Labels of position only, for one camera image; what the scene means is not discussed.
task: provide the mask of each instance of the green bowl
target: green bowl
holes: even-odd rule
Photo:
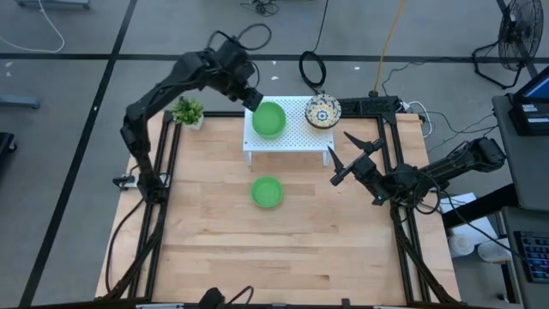
[[[251,118],[254,130],[264,139],[275,139],[282,135],[286,126],[286,114],[274,102],[263,102]]]
[[[283,196],[282,185],[274,177],[258,178],[251,186],[251,199],[262,208],[273,208]]]

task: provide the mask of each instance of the potted plant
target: potted plant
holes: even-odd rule
[[[204,107],[195,98],[179,97],[178,103],[172,109],[173,119],[178,124],[192,130],[200,130],[204,122]]]

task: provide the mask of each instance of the pegboard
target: pegboard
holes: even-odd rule
[[[244,115],[243,151],[267,152],[312,152],[327,151],[334,148],[332,129],[314,128],[305,119],[305,107],[310,96],[276,96],[264,97],[262,102],[275,102],[286,113],[286,127],[282,135],[274,140],[261,138],[252,127],[253,113],[249,110]]]

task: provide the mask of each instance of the wooden table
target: wooden table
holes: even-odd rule
[[[397,118],[405,162],[426,165],[417,115]],[[250,169],[242,154],[243,121],[207,118],[200,131],[182,132],[153,300],[198,302],[211,287],[232,298],[251,285],[256,290],[251,303],[336,305],[348,298],[353,305],[404,305],[389,206],[372,206],[373,197],[352,176],[332,186],[333,163],[323,167],[316,154],[254,154]],[[160,127],[160,115],[149,121],[154,148]],[[335,151],[346,164],[360,150],[343,131],[366,141],[378,138],[375,120],[342,119],[335,127]],[[387,132],[395,162],[389,127]],[[371,158],[384,173],[381,151]],[[277,209],[260,209],[250,199],[252,182],[264,175],[275,176],[284,186]],[[121,194],[113,228],[140,198],[137,190]],[[435,199],[426,201],[434,204]],[[116,239],[111,285],[135,256],[143,209]],[[416,217],[425,263],[459,299],[440,215]],[[409,264],[417,287],[415,268]],[[106,292],[104,274],[97,295]],[[419,300],[419,289],[414,292]]]

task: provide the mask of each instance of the blue patterned plate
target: blue patterned plate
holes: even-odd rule
[[[319,94],[307,102],[305,118],[318,129],[329,129],[340,121],[341,105],[333,96]]]

